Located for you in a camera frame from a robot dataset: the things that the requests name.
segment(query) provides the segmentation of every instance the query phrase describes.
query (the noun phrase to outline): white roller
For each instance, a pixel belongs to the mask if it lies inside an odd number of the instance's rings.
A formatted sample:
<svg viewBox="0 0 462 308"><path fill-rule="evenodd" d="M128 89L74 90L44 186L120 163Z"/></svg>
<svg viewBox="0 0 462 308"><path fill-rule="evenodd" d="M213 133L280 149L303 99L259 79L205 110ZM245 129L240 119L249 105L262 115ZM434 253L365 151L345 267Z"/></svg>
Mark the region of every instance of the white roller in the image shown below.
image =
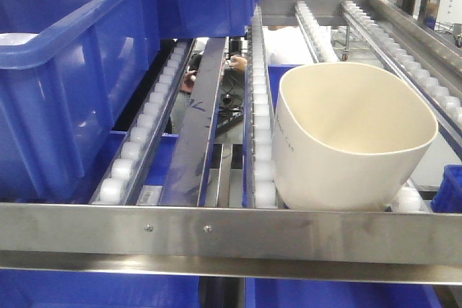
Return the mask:
<svg viewBox="0 0 462 308"><path fill-rule="evenodd" d="M254 194L256 208L276 205L276 187L273 182L256 181Z"/></svg>
<svg viewBox="0 0 462 308"><path fill-rule="evenodd" d="M254 58L252 60L252 66L254 68L260 68L260 69L263 69L265 67L265 63L263 62L263 59L257 59L257 58Z"/></svg>
<svg viewBox="0 0 462 308"><path fill-rule="evenodd" d="M153 92L149 95L149 102L157 102L159 104L162 104L165 99L165 93L161 92Z"/></svg>
<svg viewBox="0 0 462 308"><path fill-rule="evenodd" d="M160 112L160 104L157 102L146 102L143 107L143 113L156 118Z"/></svg>
<svg viewBox="0 0 462 308"><path fill-rule="evenodd" d="M257 129L271 129L271 121L269 116L265 115L256 115L253 117L253 126Z"/></svg>
<svg viewBox="0 0 462 308"><path fill-rule="evenodd" d="M271 160L271 144L255 144L254 157L257 160L269 161Z"/></svg>
<svg viewBox="0 0 462 308"><path fill-rule="evenodd" d="M411 74L413 74L415 71L418 71L422 68L420 63L416 61L404 61L403 65L406 68L406 70L409 71Z"/></svg>
<svg viewBox="0 0 462 308"><path fill-rule="evenodd" d="M173 48L173 53L174 54L179 54L183 57L183 54L185 53L185 48L184 47L175 47Z"/></svg>
<svg viewBox="0 0 462 308"><path fill-rule="evenodd" d="M264 69L264 68L257 68L257 67L254 66L252 72L253 72L255 75L262 75L262 76L265 76L265 69Z"/></svg>
<svg viewBox="0 0 462 308"><path fill-rule="evenodd" d="M266 77L264 75L253 75L252 84L265 84Z"/></svg>
<svg viewBox="0 0 462 308"><path fill-rule="evenodd" d="M253 93L254 94L266 94L266 84L254 84Z"/></svg>
<svg viewBox="0 0 462 308"><path fill-rule="evenodd" d="M122 146L121 158L138 160L141 156L142 146L137 142L126 142Z"/></svg>
<svg viewBox="0 0 462 308"><path fill-rule="evenodd" d="M253 175L257 180L273 180L273 169L269 160L256 160L253 163Z"/></svg>
<svg viewBox="0 0 462 308"><path fill-rule="evenodd" d="M101 184L100 201L115 205L121 202L125 189L125 180L119 178L106 178Z"/></svg>
<svg viewBox="0 0 462 308"><path fill-rule="evenodd" d="M451 110L450 116L454 119L454 121L460 123L462 121L462 107L458 106Z"/></svg>
<svg viewBox="0 0 462 308"><path fill-rule="evenodd" d="M173 81L173 75L161 74L159 76L159 82L161 83L171 84L172 81Z"/></svg>
<svg viewBox="0 0 462 308"><path fill-rule="evenodd" d="M255 94L253 96L254 105L268 105L268 95L267 94Z"/></svg>
<svg viewBox="0 0 462 308"><path fill-rule="evenodd" d="M177 71L177 69L173 68L172 66L164 66L164 69L162 70L162 73L167 74L167 75L175 75L176 71Z"/></svg>
<svg viewBox="0 0 462 308"><path fill-rule="evenodd" d="M271 144L272 135L271 129L255 128L253 131L253 140L257 144Z"/></svg>
<svg viewBox="0 0 462 308"><path fill-rule="evenodd" d="M149 129L134 126L130 131L130 141L144 146L149 140Z"/></svg>
<svg viewBox="0 0 462 308"><path fill-rule="evenodd" d="M461 106L461 101L458 97L444 97L443 107L450 112L453 108Z"/></svg>
<svg viewBox="0 0 462 308"><path fill-rule="evenodd" d="M268 105L254 105L253 106L254 115L265 115L269 117L269 106Z"/></svg>
<svg viewBox="0 0 462 308"><path fill-rule="evenodd" d="M138 116L136 124L140 128L153 129L156 124L156 117L142 113L141 115Z"/></svg>
<svg viewBox="0 0 462 308"><path fill-rule="evenodd" d="M157 82L154 86L154 92L167 94L170 89L170 86L166 83Z"/></svg>
<svg viewBox="0 0 462 308"><path fill-rule="evenodd" d="M170 60L171 61L181 61L181 58L183 57L183 52L179 53L179 52L175 52L175 49L173 50L173 53L172 55L170 56Z"/></svg>
<svg viewBox="0 0 462 308"><path fill-rule="evenodd" d="M430 78L431 76L430 76L430 72L428 72L427 70L420 69L414 72L414 77L418 82L420 82L420 81L424 81L425 79Z"/></svg>
<svg viewBox="0 0 462 308"><path fill-rule="evenodd" d="M174 68L175 70L177 70L178 67L180 66L180 61L177 61L177 60L174 60L174 59L170 59L170 60L167 62L167 66L170 66L170 67Z"/></svg>
<svg viewBox="0 0 462 308"><path fill-rule="evenodd" d="M421 80L421 84L427 91L430 91L440 85L439 81L435 77L423 79Z"/></svg>
<svg viewBox="0 0 462 308"><path fill-rule="evenodd" d="M444 97L449 96L449 89L443 86L436 86L430 90L430 95L432 95L438 102L443 101Z"/></svg>
<svg viewBox="0 0 462 308"><path fill-rule="evenodd" d="M110 176L121 180L130 180L134 167L135 161L132 159L116 159L111 168Z"/></svg>

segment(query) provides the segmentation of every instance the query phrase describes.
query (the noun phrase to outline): blue panel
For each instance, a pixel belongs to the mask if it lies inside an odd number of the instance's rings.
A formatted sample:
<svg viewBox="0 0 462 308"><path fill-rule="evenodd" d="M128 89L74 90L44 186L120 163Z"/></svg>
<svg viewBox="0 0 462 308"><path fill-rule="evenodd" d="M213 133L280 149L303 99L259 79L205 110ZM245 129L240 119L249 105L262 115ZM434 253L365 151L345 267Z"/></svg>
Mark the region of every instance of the blue panel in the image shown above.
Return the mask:
<svg viewBox="0 0 462 308"><path fill-rule="evenodd" d="M276 108L277 98L279 96L279 81L281 77L290 69L297 65L270 65L268 66L269 87L271 89L271 97L273 98L273 107Z"/></svg>
<svg viewBox="0 0 462 308"><path fill-rule="evenodd" d="M0 270L2 308L199 308L199 277Z"/></svg>
<svg viewBox="0 0 462 308"><path fill-rule="evenodd" d="M155 0L0 0L0 198L72 201L159 49Z"/></svg>
<svg viewBox="0 0 462 308"><path fill-rule="evenodd" d="M283 279L247 279L247 308L441 308L431 286Z"/></svg>
<svg viewBox="0 0 462 308"><path fill-rule="evenodd" d="M446 165L443 182L431 202L438 213L462 213L462 165Z"/></svg>

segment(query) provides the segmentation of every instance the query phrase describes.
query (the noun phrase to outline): gravity roller conveyor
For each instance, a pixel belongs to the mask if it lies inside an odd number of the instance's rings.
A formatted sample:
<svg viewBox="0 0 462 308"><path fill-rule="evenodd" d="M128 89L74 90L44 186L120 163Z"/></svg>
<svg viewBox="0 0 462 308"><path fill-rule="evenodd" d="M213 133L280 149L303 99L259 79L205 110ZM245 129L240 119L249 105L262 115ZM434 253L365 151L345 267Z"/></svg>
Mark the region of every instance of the gravity roller conveyor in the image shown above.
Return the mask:
<svg viewBox="0 0 462 308"><path fill-rule="evenodd" d="M462 157L462 115L456 109L462 59L455 47L386 0L261 0L248 31L245 207L228 207L226 184L214 205L204 207L225 38L211 38L206 45L158 202L140 202L149 189L146 167L193 45L185 40L165 62L89 204L0 203L0 268L462 282L458 214L284 208L265 167L274 114L262 26L298 24L315 62L338 61L320 25L354 28L384 67L426 101L441 134ZM134 130L146 124L153 127L150 133ZM221 182L230 168L228 157L222 154Z"/></svg>

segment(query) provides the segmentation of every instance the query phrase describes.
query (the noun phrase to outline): barcode label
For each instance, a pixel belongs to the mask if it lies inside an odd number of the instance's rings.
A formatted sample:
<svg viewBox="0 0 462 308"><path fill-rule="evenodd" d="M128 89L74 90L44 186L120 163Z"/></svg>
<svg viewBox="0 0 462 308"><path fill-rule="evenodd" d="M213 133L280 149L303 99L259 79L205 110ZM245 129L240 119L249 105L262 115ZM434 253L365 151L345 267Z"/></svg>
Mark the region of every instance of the barcode label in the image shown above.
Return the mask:
<svg viewBox="0 0 462 308"><path fill-rule="evenodd" d="M138 206L157 206L159 203L161 185L145 185L141 189L141 195L138 199Z"/></svg>

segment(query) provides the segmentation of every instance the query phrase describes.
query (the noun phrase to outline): person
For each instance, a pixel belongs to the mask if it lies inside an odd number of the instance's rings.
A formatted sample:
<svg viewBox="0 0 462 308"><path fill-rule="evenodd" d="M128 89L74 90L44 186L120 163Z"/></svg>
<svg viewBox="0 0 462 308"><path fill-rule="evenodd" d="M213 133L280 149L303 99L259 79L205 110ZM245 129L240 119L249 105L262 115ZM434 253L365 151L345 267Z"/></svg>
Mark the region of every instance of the person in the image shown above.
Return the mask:
<svg viewBox="0 0 462 308"><path fill-rule="evenodd" d="M263 27L263 37L268 65L302 65L313 62L299 27ZM230 66L237 71L244 71L247 59L233 56Z"/></svg>

